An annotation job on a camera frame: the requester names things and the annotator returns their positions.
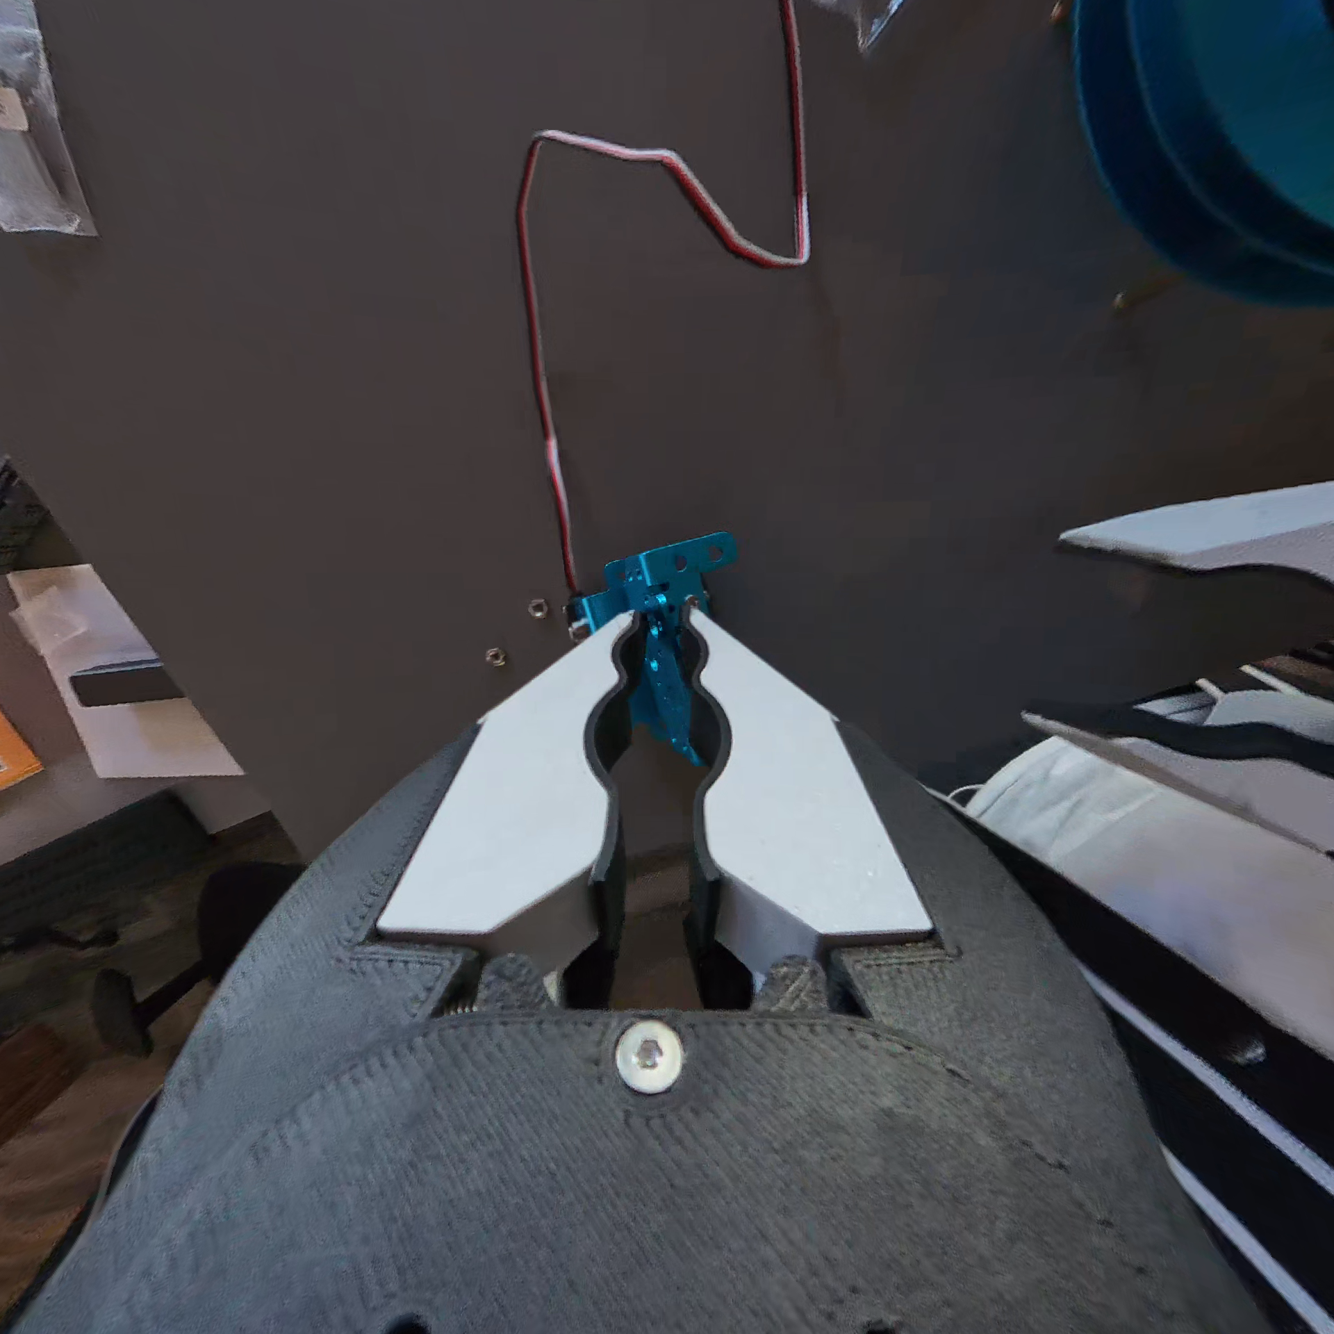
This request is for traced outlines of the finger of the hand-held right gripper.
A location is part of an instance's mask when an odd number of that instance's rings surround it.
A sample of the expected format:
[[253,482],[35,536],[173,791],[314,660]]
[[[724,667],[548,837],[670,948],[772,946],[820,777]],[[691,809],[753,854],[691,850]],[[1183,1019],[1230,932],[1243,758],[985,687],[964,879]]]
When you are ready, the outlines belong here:
[[1117,516],[1060,538],[1067,552],[1183,575],[1274,571],[1333,585],[1333,483]]
[[1295,843],[1333,852],[1332,703],[1221,697],[1186,713],[1035,704],[1034,728]]

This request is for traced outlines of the person's white shirt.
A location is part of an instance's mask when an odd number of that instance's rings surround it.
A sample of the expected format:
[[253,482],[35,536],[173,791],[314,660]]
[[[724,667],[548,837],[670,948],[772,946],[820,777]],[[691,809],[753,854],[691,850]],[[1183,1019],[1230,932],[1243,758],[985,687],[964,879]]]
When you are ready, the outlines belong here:
[[[1197,682],[1141,704],[1332,697],[1246,667],[1242,691]],[[1070,704],[1034,701],[1035,704]],[[1332,854],[1041,735],[964,813],[1200,968],[1277,1028],[1333,1052]]]

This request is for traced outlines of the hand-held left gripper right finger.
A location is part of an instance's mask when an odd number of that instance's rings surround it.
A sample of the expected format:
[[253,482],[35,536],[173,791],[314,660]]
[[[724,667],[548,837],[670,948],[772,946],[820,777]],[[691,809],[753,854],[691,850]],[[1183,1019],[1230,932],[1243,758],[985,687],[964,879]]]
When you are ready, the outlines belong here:
[[928,942],[936,926],[837,717],[706,612],[690,627],[720,727],[696,824],[710,940],[754,980],[784,959]]

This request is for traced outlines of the orange flat box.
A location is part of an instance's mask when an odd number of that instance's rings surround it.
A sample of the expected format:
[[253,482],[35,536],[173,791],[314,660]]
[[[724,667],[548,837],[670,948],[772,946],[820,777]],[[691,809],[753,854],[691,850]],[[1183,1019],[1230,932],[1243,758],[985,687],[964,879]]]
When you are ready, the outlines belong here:
[[0,715],[0,787],[8,791],[44,773],[44,763],[2,711]]

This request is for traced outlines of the person's black striped jacket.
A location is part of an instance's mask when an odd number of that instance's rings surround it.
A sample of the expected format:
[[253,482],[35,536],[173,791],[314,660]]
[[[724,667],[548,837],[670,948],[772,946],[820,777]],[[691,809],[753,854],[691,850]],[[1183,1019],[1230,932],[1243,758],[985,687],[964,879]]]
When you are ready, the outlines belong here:
[[1177,1184],[1282,1332],[1332,1332],[1332,1056],[946,799],[1038,902],[1108,1012]]

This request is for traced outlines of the black office chair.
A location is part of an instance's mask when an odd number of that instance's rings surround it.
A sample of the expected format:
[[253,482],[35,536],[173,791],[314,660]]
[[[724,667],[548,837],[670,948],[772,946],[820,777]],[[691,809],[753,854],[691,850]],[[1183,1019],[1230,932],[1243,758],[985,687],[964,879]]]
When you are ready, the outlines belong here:
[[92,1022],[104,1046],[125,1056],[151,1056],[154,1025],[200,985],[223,982],[304,870],[299,863],[244,862],[211,874],[196,916],[200,958],[145,998],[124,972],[100,972],[92,985]]

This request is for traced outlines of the clear plastic screw bag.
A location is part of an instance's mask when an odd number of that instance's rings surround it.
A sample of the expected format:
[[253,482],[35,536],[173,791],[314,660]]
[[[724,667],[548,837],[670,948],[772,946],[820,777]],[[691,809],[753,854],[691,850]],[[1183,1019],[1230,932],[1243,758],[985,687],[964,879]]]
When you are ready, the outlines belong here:
[[826,6],[853,26],[859,53],[866,58],[906,2],[829,2]]
[[32,2],[2,3],[2,228],[98,237]]

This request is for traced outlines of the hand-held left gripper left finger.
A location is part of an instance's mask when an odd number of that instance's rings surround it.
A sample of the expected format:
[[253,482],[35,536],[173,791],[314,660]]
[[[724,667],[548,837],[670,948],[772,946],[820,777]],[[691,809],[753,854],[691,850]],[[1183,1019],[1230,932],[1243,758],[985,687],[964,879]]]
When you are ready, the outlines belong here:
[[614,768],[631,743],[640,617],[615,615],[479,724],[378,933],[522,955],[564,972],[614,955],[625,837]]

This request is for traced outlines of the blue servo bracket assembly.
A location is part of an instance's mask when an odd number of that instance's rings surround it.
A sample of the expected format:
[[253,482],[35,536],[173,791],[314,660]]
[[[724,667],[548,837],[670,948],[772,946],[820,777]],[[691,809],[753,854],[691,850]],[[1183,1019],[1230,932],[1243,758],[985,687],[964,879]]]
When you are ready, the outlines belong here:
[[683,667],[683,612],[688,605],[710,611],[707,575],[736,564],[737,558],[737,541],[727,531],[655,548],[610,562],[605,589],[577,595],[567,607],[574,641],[621,614],[641,617],[644,664],[630,698],[631,721],[645,725],[696,766],[704,761],[691,744],[693,694]]

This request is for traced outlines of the white cardboard box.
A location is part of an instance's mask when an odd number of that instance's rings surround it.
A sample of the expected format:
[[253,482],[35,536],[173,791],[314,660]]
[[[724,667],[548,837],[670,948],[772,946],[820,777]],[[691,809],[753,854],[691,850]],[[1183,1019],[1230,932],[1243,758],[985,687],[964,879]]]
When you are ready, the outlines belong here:
[[74,678],[157,658],[91,565],[8,576],[25,641],[44,660],[102,780],[240,778],[243,767],[186,697],[88,707]]

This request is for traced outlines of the black flat box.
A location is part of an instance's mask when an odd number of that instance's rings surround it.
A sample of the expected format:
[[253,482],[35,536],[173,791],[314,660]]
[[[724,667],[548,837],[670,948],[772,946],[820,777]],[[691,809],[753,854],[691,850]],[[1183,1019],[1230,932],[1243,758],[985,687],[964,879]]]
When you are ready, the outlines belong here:
[[186,691],[158,658],[90,667],[74,672],[69,687],[85,710],[164,704],[187,698]]

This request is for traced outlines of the grey side table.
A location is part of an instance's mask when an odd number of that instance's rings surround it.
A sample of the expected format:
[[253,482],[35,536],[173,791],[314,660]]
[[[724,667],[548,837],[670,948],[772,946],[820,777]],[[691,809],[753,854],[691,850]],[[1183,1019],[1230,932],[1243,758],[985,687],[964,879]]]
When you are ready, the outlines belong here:
[[2,794],[4,889],[18,889],[19,930],[42,909],[79,907],[115,876],[132,887],[173,867],[167,853],[203,853],[277,837],[277,860],[304,860],[270,803],[244,778],[100,778],[38,652],[2,588],[4,713],[44,770]]

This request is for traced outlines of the dark grey desk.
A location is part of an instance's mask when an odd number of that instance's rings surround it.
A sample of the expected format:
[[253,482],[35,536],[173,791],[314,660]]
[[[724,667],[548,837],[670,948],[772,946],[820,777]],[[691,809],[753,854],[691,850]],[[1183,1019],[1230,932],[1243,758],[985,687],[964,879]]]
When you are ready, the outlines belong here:
[[[515,204],[681,152],[793,243],[777,3],[39,3],[100,235],[4,237],[4,443],[314,859],[571,648]],[[1058,551],[1332,479],[1332,314],[1197,287],[1101,187],[1051,3],[800,8],[813,255],[547,145],[582,581],[729,529],[729,631],[935,786],[1332,635],[1332,594]],[[528,602],[545,598],[535,621]],[[488,667],[501,645],[506,668]]]

